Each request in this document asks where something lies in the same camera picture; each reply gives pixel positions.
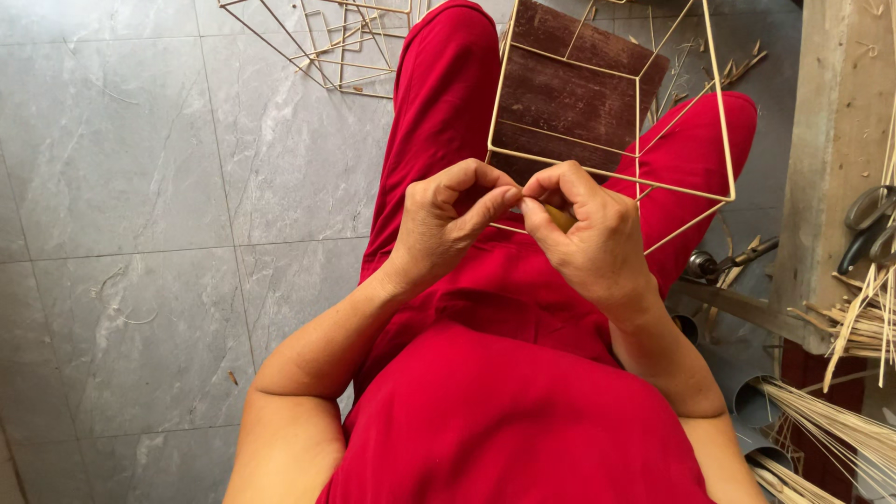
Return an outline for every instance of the person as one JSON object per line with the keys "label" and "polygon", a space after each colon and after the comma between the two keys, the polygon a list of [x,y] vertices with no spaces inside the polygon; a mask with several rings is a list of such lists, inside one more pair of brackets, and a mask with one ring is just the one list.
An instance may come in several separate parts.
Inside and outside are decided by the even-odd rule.
{"label": "person", "polygon": [[[598,185],[574,161],[518,186],[480,161],[499,71],[478,4],[448,0],[410,31],[360,283],[259,369],[226,504],[765,502],[663,305],[710,219],[643,254],[715,202],[658,189],[639,218],[634,183]],[[756,110],[739,93],[723,102],[739,173]],[[633,175],[633,158],[617,172]],[[641,174],[727,193],[715,95]],[[578,221],[564,234],[543,203]]]}

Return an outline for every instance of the scissors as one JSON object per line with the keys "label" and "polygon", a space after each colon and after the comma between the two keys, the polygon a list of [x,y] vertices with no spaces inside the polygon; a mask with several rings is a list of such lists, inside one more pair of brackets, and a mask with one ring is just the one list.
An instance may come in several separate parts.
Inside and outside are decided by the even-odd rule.
{"label": "scissors", "polygon": [[847,274],[864,257],[870,257],[878,265],[896,263],[893,236],[896,224],[890,225],[896,208],[896,186],[876,186],[868,189],[846,211],[844,223],[856,236],[849,242],[837,273]]}

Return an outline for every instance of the thigh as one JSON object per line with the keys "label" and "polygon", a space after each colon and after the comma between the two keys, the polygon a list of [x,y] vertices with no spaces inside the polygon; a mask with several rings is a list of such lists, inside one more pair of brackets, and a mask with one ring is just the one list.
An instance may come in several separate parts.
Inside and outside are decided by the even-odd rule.
{"label": "thigh", "polygon": [[[722,101],[728,125],[731,162],[737,177],[753,144],[756,107],[752,100],[738,92],[723,92]],[[697,99],[666,133],[660,135],[689,104],[690,100],[671,109],[642,136],[642,149],[654,139],[656,143],[639,159],[640,178],[725,196],[728,194],[728,173],[715,94]],[[633,145],[627,152],[634,153]],[[634,177],[634,158],[623,156],[616,173]],[[635,184],[630,181],[612,178],[604,187],[631,198],[636,196]],[[641,192],[647,188],[641,185]],[[660,243],[718,203],[702,196],[654,189],[640,203],[644,249]],[[647,263],[657,277],[660,294],[664,298],[672,282],[685,270],[688,257],[702,240],[710,221],[711,215],[708,215],[647,255]]]}
{"label": "thigh", "polygon": [[395,119],[362,281],[392,251],[408,184],[485,159],[499,73],[495,23],[478,4],[448,0],[411,30],[395,77]]}

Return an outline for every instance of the cream wire frame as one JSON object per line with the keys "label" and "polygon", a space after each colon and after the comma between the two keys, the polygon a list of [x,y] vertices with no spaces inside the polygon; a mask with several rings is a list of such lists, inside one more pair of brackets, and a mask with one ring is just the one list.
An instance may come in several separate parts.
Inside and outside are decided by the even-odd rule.
{"label": "cream wire frame", "polygon": [[[608,1],[608,2],[612,2],[612,3],[616,3],[616,4],[621,4],[621,3],[624,3],[624,2],[625,2],[625,1],[623,1],[623,2],[619,2],[619,1],[617,1],[617,0],[606,0],[606,1]],[[715,200],[715,201],[718,201],[718,202],[719,202],[719,204],[713,206],[710,210],[708,210],[708,211],[706,211],[705,213],[699,215],[698,217],[696,217],[696,218],[693,219],[692,221],[688,222],[687,224],[685,224],[684,226],[682,226],[682,227],[679,228],[678,230],[674,231],[674,232],[673,232],[672,234],[670,234],[669,236],[667,236],[667,237],[665,237],[664,239],[660,240],[660,241],[659,241],[656,245],[654,245],[653,247],[649,248],[646,252],[644,252],[644,255],[645,255],[645,256],[646,256],[647,254],[649,254],[650,252],[652,252],[653,250],[655,250],[656,248],[658,248],[658,247],[660,247],[661,245],[663,245],[664,243],[666,243],[667,241],[671,240],[671,239],[674,238],[675,236],[678,236],[678,235],[679,235],[680,233],[682,233],[684,230],[690,228],[691,226],[693,226],[693,225],[696,224],[697,222],[699,222],[699,221],[705,219],[706,217],[712,215],[712,214],[715,213],[717,210],[719,210],[719,208],[721,208],[722,205],[734,201],[734,200],[735,200],[734,168],[733,168],[733,165],[732,165],[732,163],[731,163],[731,149],[730,149],[730,144],[729,144],[729,142],[728,142],[728,124],[727,124],[727,122],[726,122],[726,120],[725,120],[725,108],[724,108],[723,105],[722,105],[722,94],[721,94],[722,89],[721,89],[721,85],[720,85],[720,83],[721,83],[721,79],[719,78],[719,65],[718,65],[718,61],[717,61],[717,58],[716,58],[716,48],[715,48],[715,43],[714,43],[713,38],[712,38],[712,27],[711,27],[711,22],[710,22],[710,14],[709,14],[709,12],[710,12],[710,8],[709,8],[709,6],[708,6],[708,0],[701,0],[701,1],[702,1],[702,5],[703,5],[703,19],[705,20],[705,23],[706,23],[706,41],[707,41],[707,46],[709,47],[709,51],[710,51],[710,60],[711,60],[711,66],[712,66],[713,80],[712,80],[711,83],[708,83],[706,86],[703,87],[702,91],[700,91],[700,93],[699,93],[696,97],[694,97],[694,99],[691,101],[691,103],[689,103],[688,106],[685,107],[685,109],[682,110],[682,111],[681,111],[681,112],[680,112],[680,113],[679,113],[679,114],[672,120],[672,122],[669,123],[668,126],[666,126],[666,128],[664,128],[664,129],[659,133],[659,135],[657,135],[657,137],[653,139],[652,142],[650,142],[650,143],[649,143],[646,147],[644,147],[643,149],[641,148],[641,78],[644,76],[644,73],[645,73],[645,72],[647,71],[647,69],[650,67],[650,64],[653,63],[653,60],[656,58],[656,55],[659,53],[659,50],[662,49],[662,47],[663,47],[663,46],[666,44],[666,42],[668,41],[669,35],[672,34],[672,32],[675,30],[675,28],[678,26],[678,24],[685,18],[685,15],[687,14],[688,10],[690,10],[691,6],[694,4],[695,1],[696,1],[696,0],[690,0],[690,1],[687,3],[687,5],[685,6],[684,10],[682,10],[681,14],[678,16],[678,18],[676,19],[675,23],[674,23],[674,24],[672,25],[672,27],[669,29],[669,31],[668,31],[668,33],[666,34],[666,36],[665,36],[665,37],[663,38],[663,40],[659,43],[659,45],[656,47],[656,49],[654,49],[654,51],[653,51],[653,55],[650,56],[650,59],[648,60],[647,64],[644,65],[644,68],[641,70],[641,72],[640,72],[639,74],[637,74],[637,75],[629,75],[629,74],[622,74],[622,73],[619,73],[619,72],[614,72],[614,71],[611,71],[611,70],[607,70],[606,68],[600,68],[600,67],[597,67],[597,66],[586,65],[586,64],[584,64],[584,63],[581,63],[581,62],[578,62],[578,61],[574,61],[574,60],[568,59],[568,57],[569,57],[569,53],[570,53],[570,51],[572,51],[572,49],[573,49],[573,45],[575,44],[575,40],[576,40],[576,39],[578,38],[578,36],[579,36],[579,31],[582,29],[582,25],[585,23],[586,18],[588,17],[588,13],[589,13],[590,10],[591,10],[591,7],[594,6],[595,0],[590,0],[590,2],[589,2],[589,4],[588,4],[588,7],[585,9],[585,14],[582,16],[582,18],[581,18],[580,21],[579,21],[579,26],[578,26],[578,28],[576,29],[575,33],[573,34],[573,39],[570,41],[570,43],[569,43],[569,48],[566,50],[566,55],[565,55],[564,57],[551,55],[551,54],[545,53],[545,52],[543,52],[543,51],[539,51],[539,50],[537,50],[537,49],[535,49],[535,48],[530,48],[530,47],[524,46],[524,45],[522,45],[522,44],[519,44],[519,43],[516,43],[516,42],[513,41],[513,28],[514,28],[514,25],[515,25],[515,23],[516,23],[516,13],[517,13],[517,9],[519,8],[519,5],[520,5],[520,0],[516,0],[516,2],[515,2],[514,5],[513,5],[513,14],[511,15],[510,24],[509,24],[508,27],[507,27],[506,37],[503,39],[503,43],[502,43],[502,46],[501,46],[501,56],[502,56],[501,75],[500,75],[500,77],[498,78],[498,91],[497,91],[497,95],[495,96],[495,108],[494,108],[494,111],[492,112],[492,123],[491,123],[491,127],[489,128],[489,132],[488,132],[488,154],[487,154],[487,162],[488,162],[488,160],[491,158],[492,152],[498,152],[498,153],[501,153],[501,154],[506,154],[506,155],[510,155],[510,156],[513,156],[513,157],[517,157],[517,158],[523,158],[523,159],[530,160],[530,161],[540,161],[540,162],[545,162],[545,163],[548,163],[548,164],[559,164],[560,162],[562,162],[562,161],[560,161],[560,160],[551,160],[551,159],[548,159],[548,158],[543,158],[543,157],[540,157],[540,156],[535,156],[535,155],[532,155],[532,154],[527,154],[527,153],[525,153],[525,152],[517,152],[517,151],[511,151],[511,150],[508,150],[508,149],[502,149],[502,148],[500,148],[500,147],[495,147],[494,142],[493,142],[493,141],[494,141],[494,137],[495,137],[495,125],[496,125],[498,122],[502,122],[502,123],[510,124],[510,125],[512,125],[512,126],[519,126],[519,127],[523,127],[523,128],[529,129],[529,130],[538,131],[538,132],[540,132],[540,133],[544,133],[544,134],[547,134],[547,135],[557,136],[557,137],[560,137],[560,138],[564,138],[565,140],[571,140],[571,141],[578,142],[578,143],[585,143],[585,144],[590,145],[590,146],[593,146],[593,147],[598,147],[598,148],[600,148],[600,149],[604,149],[604,150],[607,150],[607,151],[616,152],[616,153],[619,153],[619,154],[622,154],[622,155],[625,155],[625,156],[634,157],[634,166],[635,166],[635,176],[634,176],[634,177],[628,177],[628,176],[626,176],[626,175],[620,175],[620,174],[614,173],[614,172],[612,172],[612,171],[605,171],[605,170],[603,170],[603,169],[594,169],[594,168],[589,168],[589,167],[583,167],[583,168],[584,168],[586,171],[590,172],[590,173],[595,173],[595,174],[598,174],[598,175],[603,175],[603,176],[611,177],[611,178],[620,178],[620,179],[622,179],[622,180],[629,180],[629,181],[631,181],[631,182],[634,182],[634,183],[635,183],[635,194],[636,194],[636,198],[637,198],[636,201],[639,201],[639,202],[640,202],[640,200],[642,200],[642,199],[643,199],[643,198],[644,198],[650,191],[652,191],[653,189],[655,189],[655,188],[662,188],[662,189],[668,189],[668,190],[672,190],[672,191],[677,191],[677,192],[684,193],[684,194],[688,194],[688,195],[701,196],[701,197],[705,197],[705,198],[708,198],[708,199]],[[596,144],[596,143],[585,142],[585,141],[580,140],[580,139],[577,139],[577,138],[572,138],[572,137],[569,137],[569,136],[560,135],[560,134],[553,133],[553,132],[549,132],[549,131],[542,130],[542,129],[539,129],[539,128],[535,128],[535,127],[531,127],[531,126],[525,126],[525,125],[519,125],[519,124],[516,124],[516,123],[512,123],[512,122],[510,122],[510,121],[505,121],[505,120],[499,119],[499,118],[498,118],[498,109],[499,109],[499,106],[500,106],[500,103],[501,103],[501,91],[502,91],[502,89],[504,88],[504,75],[506,74],[506,71],[507,71],[507,61],[510,59],[510,58],[508,57],[508,55],[509,55],[509,53],[510,53],[511,50],[526,50],[526,51],[530,51],[530,52],[533,52],[533,53],[536,53],[536,54],[539,54],[539,55],[542,55],[542,56],[546,56],[546,57],[549,57],[549,58],[552,58],[552,59],[555,59],[555,60],[558,60],[558,61],[563,61],[563,62],[566,62],[566,63],[571,64],[571,65],[583,66],[583,67],[585,67],[585,68],[589,68],[589,69],[591,69],[591,70],[595,70],[595,71],[598,71],[598,72],[603,72],[603,73],[607,73],[607,74],[613,74],[613,75],[616,75],[616,76],[621,76],[621,77],[624,77],[624,78],[632,79],[632,80],[634,81],[634,88],[635,88],[635,107],[634,107],[634,110],[635,110],[635,123],[634,123],[634,128],[635,128],[635,140],[634,140],[634,152],[635,152],[635,154],[631,154],[631,153],[628,153],[628,152],[619,151],[618,149],[613,149],[613,148],[606,147],[606,146],[604,146],[604,145],[599,145],[599,144]],[[659,140],[660,137],[663,136],[663,135],[668,131],[668,129],[669,129],[670,127],[672,127],[672,125],[674,125],[674,124],[678,121],[678,119],[681,118],[681,116],[683,116],[683,115],[684,115],[684,114],[685,114],[685,113],[692,107],[692,105],[693,105],[694,103],[696,103],[697,99],[699,99],[703,94],[705,94],[710,88],[713,88],[713,87],[715,88],[715,92],[716,92],[716,100],[717,100],[717,103],[718,103],[718,105],[719,105],[719,121],[720,121],[720,124],[721,124],[722,146],[723,146],[724,151],[725,151],[725,169],[726,169],[726,171],[727,171],[727,173],[728,173],[728,196],[718,196],[718,195],[713,195],[713,194],[710,194],[710,193],[704,193],[704,192],[701,192],[701,191],[695,191],[695,190],[692,190],[692,189],[688,189],[688,188],[686,188],[686,187],[670,186],[669,184],[663,184],[663,183],[660,183],[660,182],[655,182],[655,181],[651,181],[651,180],[645,180],[645,179],[641,178],[641,165],[640,165],[640,158],[641,158],[641,156],[642,156],[648,149],[650,149],[650,148],[652,147],[652,145],[655,144],[656,141]],[[644,184],[645,186],[648,186],[647,191],[645,191],[644,193],[641,192],[641,184]]]}
{"label": "cream wire frame", "polygon": [[[284,33],[292,40],[293,44],[295,44],[298,49],[298,54],[295,56],[287,56],[283,51],[278,49],[273,43],[271,43],[267,38],[265,38],[261,33],[259,33],[256,29],[250,26],[245,20],[239,17],[233,10],[230,9],[230,6],[235,4],[242,4],[243,2],[248,1],[257,1],[264,6],[265,10],[271,15],[274,21],[280,26]],[[323,15],[323,12],[320,9],[315,9],[313,11],[308,11],[305,8],[305,0],[297,0],[296,7],[301,9],[302,18],[305,23],[305,28],[308,33],[309,43],[308,46],[311,48],[310,51],[305,50],[305,48],[296,40],[296,38],[292,35],[292,33],[287,29],[286,25],[277,17],[277,14],[268,6],[266,0],[231,0],[229,2],[220,2],[218,3],[218,7],[227,11],[228,14],[233,16],[240,24],[245,26],[249,31],[251,31],[256,37],[261,39],[265,44],[267,44],[270,48],[277,52],[277,54],[283,56],[291,65],[296,67],[295,73],[302,72],[307,75],[314,83],[321,86],[325,90],[336,90],[339,92],[344,92],[347,94],[358,94],[363,96],[371,96],[375,98],[386,98],[391,99],[391,95],[373,93],[368,91],[357,91],[355,89],[345,89],[342,86],[349,83],[359,83],[367,79],[373,79],[375,77],[379,77],[382,75],[392,74],[396,71],[396,65],[392,64],[392,59],[389,55],[389,49],[386,45],[386,37],[394,37],[404,39],[407,35],[400,33],[391,33],[387,32],[383,29],[383,25],[380,22],[380,13],[398,13],[403,14],[407,20],[408,30],[412,25],[411,21],[411,6],[413,0],[408,0],[408,7],[406,9],[399,9],[395,7],[387,7],[383,5],[378,5],[376,0],[360,0],[358,2],[349,1],[349,0],[321,0],[324,2],[330,2],[333,4],[342,5],[342,22],[341,24],[337,24],[334,26],[329,26],[326,23],[326,19]],[[346,21],[346,17],[348,13],[356,13],[359,19],[355,21]],[[323,48],[317,48],[314,43],[314,35],[311,30],[311,24],[308,20],[308,17],[313,14],[318,14],[321,16],[323,20],[323,32],[327,37],[328,44]],[[352,27],[351,30],[346,32],[348,27]],[[339,30],[340,37],[336,40],[333,40],[330,36],[331,31]],[[353,35],[357,34],[357,39],[350,39]],[[358,52],[361,50],[361,44],[363,42],[372,40],[376,45],[380,55],[383,57],[384,66],[377,65],[362,65],[360,63],[350,63],[345,61],[345,51]],[[322,55],[332,52],[338,51],[339,59],[325,59],[321,57]],[[296,60],[303,60],[301,63],[297,63]],[[335,81],[323,70],[321,63],[326,64],[334,64],[338,66],[338,76]],[[311,72],[308,71],[308,67],[312,66],[316,73],[320,75],[320,80],[314,78]],[[376,73],[364,75],[361,77],[343,80],[342,79],[342,70],[344,66],[353,66],[358,68],[365,68],[369,70],[376,70]]]}

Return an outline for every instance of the brown wooden surface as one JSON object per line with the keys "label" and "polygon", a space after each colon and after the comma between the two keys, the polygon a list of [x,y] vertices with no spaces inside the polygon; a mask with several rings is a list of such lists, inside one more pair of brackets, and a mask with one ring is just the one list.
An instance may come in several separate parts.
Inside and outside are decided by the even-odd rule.
{"label": "brown wooden surface", "polygon": [[814,353],[824,353],[830,348],[830,335],[815,327],[806,327],[807,323],[803,320],[770,310],[767,300],[758,300],[737,291],[721,289],[686,277],[678,279],[673,289],[787,339],[792,339],[794,334],[812,334],[813,338],[801,338],[796,343],[809,344],[811,346],[809,350]]}
{"label": "brown wooden surface", "polygon": [[[881,183],[896,72],[890,13],[814,0],[803,10],[797,107],[770,306],[829,307],[846,293],[831,278],[851,233],[856,196]],[[871,56],[863,41],[877,46]],[[792,339],[811,338],[809,333]]]}
{"label": "brown wooden surface", "polygon": [[[579,20],[533,0],[520,0],[513,42],[563,57]],[[582,25],[569,59],[638,75],[653,52],[626,39]],[[635,115],[635,80],[510,47],[498,118],[624,150],[634,141],[668,70],[657,55],[641,79],[640,114]],[[495,147],[583,166],[616,170],[621,154],[498,122]],[[491,162],[524,183],[541,163],[493,154]]]}

